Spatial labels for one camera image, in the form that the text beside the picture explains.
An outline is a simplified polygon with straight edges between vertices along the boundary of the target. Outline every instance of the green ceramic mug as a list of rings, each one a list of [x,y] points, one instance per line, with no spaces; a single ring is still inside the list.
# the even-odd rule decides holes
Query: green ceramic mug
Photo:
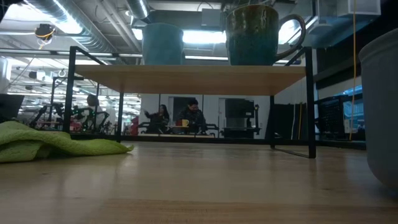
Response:
[[[289,50],[278,51],[279,30],[289,20],[300,23],[301,35]],[[278,12],[264,5],[243,6],[226,18],[226,47],[231,65],[273,65],[294,53],[305,38],[305,21],[291,14],[279,21]]]

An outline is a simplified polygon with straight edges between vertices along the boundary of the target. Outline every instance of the exposed duct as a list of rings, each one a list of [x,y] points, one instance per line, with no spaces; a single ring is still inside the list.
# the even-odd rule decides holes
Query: exposed duct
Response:
[[[145,19],[150,12],[146,0],[126,0],[127,7],[135,19]]]
[[[34,9],[50,17],[50,20],[90,52],[116,52],[98,28],[71,0],[25,0]]]

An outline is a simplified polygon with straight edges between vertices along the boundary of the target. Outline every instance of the black metal frame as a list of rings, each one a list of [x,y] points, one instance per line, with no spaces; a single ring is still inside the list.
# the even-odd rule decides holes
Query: black metal frame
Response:
[[[76,69],[76,53],[81,52],[83,55],[88,58],[94,60],[100,65],[104,65],[104,63],[98,60],[96,57],[90,55],[88,52],[85,52],[83,49],[72,46],[70,47],[70,57],[69,57],[69,69],[68,69],[68,77],[67,77],[67,95],[65,100],[65,113],[63,120],[63,131],[69,133],[70,130],[70,117],[72,111],[72,98],[73,98],[73,83],[75,80],[75,69]],[[313,84],[313,70],[312,70],[312,48],[311,47],[303,47],[301,50],[289,61],[285,66],[291,65],[294,61],[296,61],[299,57],[305,54],[305,62],[306,62],[306,78],[307,78],[307,120],[308,120],[308,141],[296,141],[296,140],[276,140],[275,132],[274,132],[274,122],[270,122],[270,140],[265,139],[203,139],[203,138],[194,138],[194,139],[186,139],[186,138],[178,138],[178,137],[147,137],[147,136],[122,136],[122,116],[123,116],[123,101],[124,101],[124,93],[120,92],[119,97],[119,116],[118,116],[118,128],[115,135],[98,135],[98,134],[78,134],[74,135],[74,139],[91,139],[91,138],[103,138],[103,139],[114,139],[117,142],[121,141],[166,141],[166,142],[207,142],[207,143],[237,143],[237,144],[270,144],[271,148],[276,151],[286,152],[295,156],[306,157],[309,159],[314,159],[316,157],[316,147],[315,147],[315,112],[314,112],[314,84]],[[99,86],[97,86],[96,95],[99,94]],[[275,105],[275,96],[270,96],[270,112],[269,112],[269,121],[273,121],[274,116],[274,105]],[[297,153],[294,151],[288,151],[285,149],[278,149],[276,145],[308,145],[308,155]]]

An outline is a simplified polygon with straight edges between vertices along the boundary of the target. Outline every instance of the ceiling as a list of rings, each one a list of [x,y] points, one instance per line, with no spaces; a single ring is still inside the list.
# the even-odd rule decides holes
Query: ceiling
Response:
[[[80,9],[82,13],[92,22],[94,28],[97,28],[103,37],[116,49],[117,52],[137,52],[137,50],[132,49],[131,46],[126,42],[121,34],[120,30],[122,25],[128,27],[128,29],[135,28],[140,29],[145,26],[146,23],[142,21],[135,21],[131,27],[131,17],[129,16],[125,0],[109,0],[117,12],[118,16],[121,18],[123,24],[117,22],[117,26],[112,24],[109,18],[101,7],[98,7],[97,0],[73,0],[76,6]],[[228,10],[234,5],[244,4],[245,1],[231,1],[231,0],[211,0],[208,2],[192,1],[192,0],[148,0],[149,6],[151,8],[149,19],[151,22],[165,22],[179,26],[183,30],[204,30],[208,32],[220,32],[222,34],[223,26],[220,23],[219,27],[207,27],[202,25],[202,9],[223,9]],[[276,0],[274,8],[278,11],[279,17],[282,18],[288,14],[299,14],[307,21],[312,19],[312,0]],[[111,15],[113,20],[116,20],[115,15]],[[0,24],[0,48],[2,49],[39,49],[42,50],[64,50],[68,51],[70,46],[77,45],[84,48],[79,42],[73,39],[70,35],[63,33],[61,30],[57,30],[51,43],[41,46],[42,42],[38,41],[33,31],[39,24],[52,24],[51,18],[45,14],[38,13],[37,11],[31,9],[28,5],[13,5],[8,10],[6,16]],[[298,31],[297,24],[290,23],[285,25],[280,32],[280,40],[284,42],[291,39],[292,36]],[[306,44],[311,45],[313,37],[307,35]],[[279,51],[284,51],[289,48],[289,44],[279,45]],[[195,44],[195,43],[185,43],[184,46],[185,55],[189,56],[207,56],[207,57],[219,57],[226,58],[226,47],[225,43],[217,44]],[[52,79],[51,75],[57,76],[60,72],[66,72],[68,68],[67,58],[39,58],[36,55],[26,72],[22,72],[24,67],[26,67],[32,60],[32,54],[21,55],[21,56],[10,56],[8,54],[2,54],[3,58],[7,58],[9,63],[12,64],[12,75],[11,75],[11,85],[9,92],[11,93],[30,93],[32,98],[37,98],[38,94],[42,95],[42,101],[44,103],[48,102],[49,94],[51,93]],[[77,63],[81,64],[93,64],[94,61],[91,60],[78,60]],[[187,60],[188,64],[228,64],[226,60]],[[45,80],[34,80],[29,78],[29,72],[31,71],[43,71],[49,77]],[[26,89],[26,86],[30,85],[33,89]],[[95,92],[96,83],[90,80],[77,81],[75,84],[76,94],[88,94]],[[59,95],[56,100],[62,101],[62,95],[65,94],[65,86],[63,83],[59,84],[59,87],[55,90],[55,93]],[[109,90],[104,86],[101,87],[99,93],[101,96],[118,96],[119,93]],[[141,106],[136,102],[139,101],[138,95],[131,95],[129,103],[129,110],[132,113],[139,113]],[[104,107],[110,107],[117,109],[117,101],[112,101],[109,99],[102,100]],[[84,97],[75,98],[75,103],[81,105],[85,104]]]

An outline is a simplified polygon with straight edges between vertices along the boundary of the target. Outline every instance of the ceiling pipe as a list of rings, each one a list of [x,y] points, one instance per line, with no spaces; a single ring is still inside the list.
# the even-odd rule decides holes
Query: ceiling pipe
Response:
[[[25,2],[33,9],[48,15],[51,22],[60,30],[68,34],[80,34],[81,37],[72,38],[89,52],[117,51],[73,1],[25,0]],[[117,60],[114,63],[124,64],[122,60]]]
[[[106,8],[102,4],[102,2],[100,0],[95,0],[95,1],[96,1],[97,5],[98,5],[99,9],[101,9],[104,12],[104,15],[106,16],[106,18],[108,18],[108,20],[111,22],[112,26],[120,34],[120,36],[127,43],[127,45],[129,47],[131,47],[132,49],[135,49],[136,46],[134,45],[132,40],[126,36],[126,34],[123,32],[123,30],[120,29],[119,25],[116,23],[116,21],[113,19],[113,17],[109,14],[108,10],[106,10]]]
[[[132,33],[131,28],[129,28],[126,25],[126,21],[124,21],[124,19],[122,19],[122,17],[116,11],[116,9],[114,8],[113,4],[111,4],[111,2],[109,0],[102,0],[102,1],[104,2],[104,6],[106,6],[106,8],[110,11],[110,13],[116,18],[116,20],[119,22],[119,25],[122,27],[122,29],[125,31],[127,36],[134,43],[136,48],[133,49],[133,50],[138,50],[139,52],[142,52],[140,42],[137,40],[136,36]]]
[[[150,12],[147,0],[125,0],[127,8],[135,19],[145,19]]]

